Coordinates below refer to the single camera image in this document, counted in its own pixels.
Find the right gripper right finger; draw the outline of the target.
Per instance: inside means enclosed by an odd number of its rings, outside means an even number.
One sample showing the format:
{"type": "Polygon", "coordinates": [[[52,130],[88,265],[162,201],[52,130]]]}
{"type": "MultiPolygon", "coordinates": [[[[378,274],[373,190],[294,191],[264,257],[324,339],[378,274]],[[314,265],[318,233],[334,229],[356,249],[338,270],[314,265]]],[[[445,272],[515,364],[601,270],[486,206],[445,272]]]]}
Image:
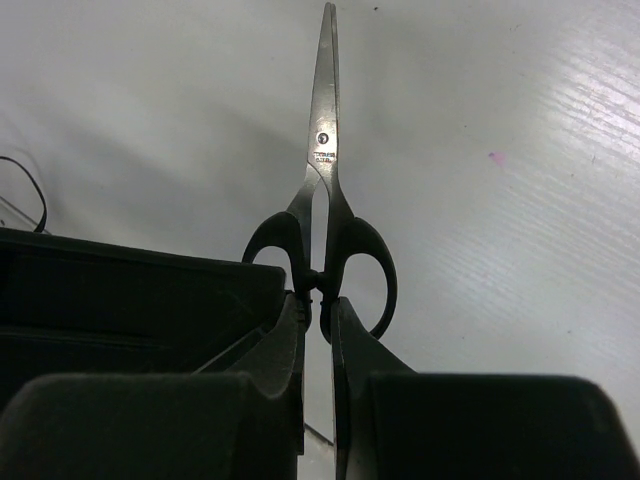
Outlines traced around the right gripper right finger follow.
{"type": "Polygon", "coordinates": [[[340,479],[635,479],[615,405],[571,376],[435,374],[369,334],[347,299],[331,314],[340,479]]]}

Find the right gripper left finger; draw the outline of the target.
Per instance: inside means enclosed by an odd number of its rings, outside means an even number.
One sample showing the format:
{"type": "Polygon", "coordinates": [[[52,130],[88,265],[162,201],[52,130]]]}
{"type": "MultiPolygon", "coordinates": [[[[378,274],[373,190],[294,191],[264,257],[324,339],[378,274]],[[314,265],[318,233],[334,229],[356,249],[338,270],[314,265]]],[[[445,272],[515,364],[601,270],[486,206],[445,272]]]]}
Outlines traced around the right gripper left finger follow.
{"type": "Polygon", "coordinates": [[[302,309],[281,268],[1,232],[5,479],[293,479],[302,309]]]}

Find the small black scissors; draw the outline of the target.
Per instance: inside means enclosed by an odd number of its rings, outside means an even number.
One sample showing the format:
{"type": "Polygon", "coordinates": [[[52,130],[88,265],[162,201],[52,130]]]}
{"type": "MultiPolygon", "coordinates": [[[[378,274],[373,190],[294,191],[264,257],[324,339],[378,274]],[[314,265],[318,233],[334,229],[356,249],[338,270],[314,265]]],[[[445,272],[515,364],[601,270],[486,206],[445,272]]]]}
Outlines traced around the small black scissors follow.
{"type": "Polygon", "coordinates": [[[286,252],[293,291],[311,321],[310,292],[322,294],[320,329],[331,340],[331,309],[338,300],[347,261],[368,255],[381,266],[386,282],[384,310],[369,334],[376,339],[388,329],[398,299],[393,258],[379,232],[354,215],[340,185],[338,161],[340,117],[339,47],[336,5],[324,6],[317,47],[308,127],[308,152],[302,186],[288,207],[264,220],[251,236],[242,256],[252,263],[259,252],[275,247],[286,252]],[[328,197],[327,233],[323,270],[311,267],[312,204],[318,187],[328,197]]]}

